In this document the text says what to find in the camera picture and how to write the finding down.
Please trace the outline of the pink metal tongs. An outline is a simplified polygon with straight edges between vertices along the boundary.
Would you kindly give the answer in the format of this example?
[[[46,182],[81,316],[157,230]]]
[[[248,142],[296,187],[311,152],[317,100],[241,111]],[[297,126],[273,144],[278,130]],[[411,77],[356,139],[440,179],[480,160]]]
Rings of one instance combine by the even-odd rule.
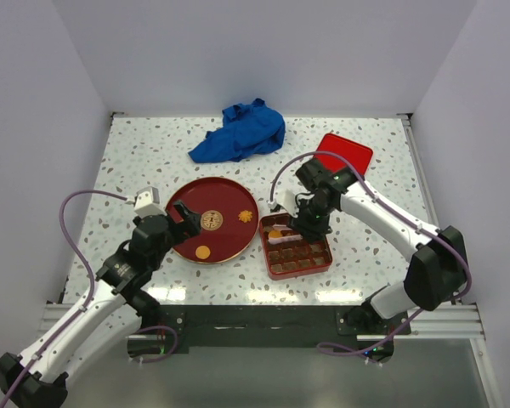
[[[279,239],[270,239],[268,237],[268,243],[270,245],[280,245],[288,242],[301,241],[303,237],[292,229],[277,229],[282,233],[282,237]]]

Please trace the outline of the round dark red tray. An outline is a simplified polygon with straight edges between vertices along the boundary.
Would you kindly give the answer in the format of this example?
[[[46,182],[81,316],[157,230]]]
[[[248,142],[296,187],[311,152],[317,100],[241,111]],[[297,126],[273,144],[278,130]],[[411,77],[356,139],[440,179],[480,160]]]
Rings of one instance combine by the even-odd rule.
[[[181,217],[173,208],[182,201],[190,210],[201,215],[201,233],[174,247],[182,258],[199,264],[219,264],[243,252],[258,230],[258,204],[250,191],[241,184],[221,177],[199,178],[181,187],[169,199],[166,210],[174,220]],[[253,212],[249,223],[242,223],[238,214]],[[201,260],[195,255],[198,246],[208,246],[211,256]]]

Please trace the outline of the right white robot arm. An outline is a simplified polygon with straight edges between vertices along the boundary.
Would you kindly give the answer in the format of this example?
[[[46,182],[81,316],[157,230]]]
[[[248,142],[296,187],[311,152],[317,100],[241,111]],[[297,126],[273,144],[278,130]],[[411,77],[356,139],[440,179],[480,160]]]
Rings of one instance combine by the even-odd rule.
[[[291,227],[303,238],[324,238],[331,231],[332,213],[339,211],[369,226],[409,263],[401,282],[379,289],[346,313],[348,326],[379,334],[396,315],[414,307],[433,311],[468,287],[466,248],[458,229],[423,222],[381,195],[349,167],[333,173],[312,158],[295,175],[311,194],[310,198],[293,201]]]

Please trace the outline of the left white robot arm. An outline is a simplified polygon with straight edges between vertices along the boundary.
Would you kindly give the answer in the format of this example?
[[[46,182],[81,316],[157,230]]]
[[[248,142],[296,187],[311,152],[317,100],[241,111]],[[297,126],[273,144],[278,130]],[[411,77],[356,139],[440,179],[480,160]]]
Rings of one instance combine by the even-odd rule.
[[[179,221],[154,208],[139,210],[130,239],[89,275],[88,290],[38,340],[0,357],[3,402],[60,407],[69,388],[108,347],[132,332],[160,329],[160,304],[143,287],[174,246],[201,233],[201,217],[183,202]]]

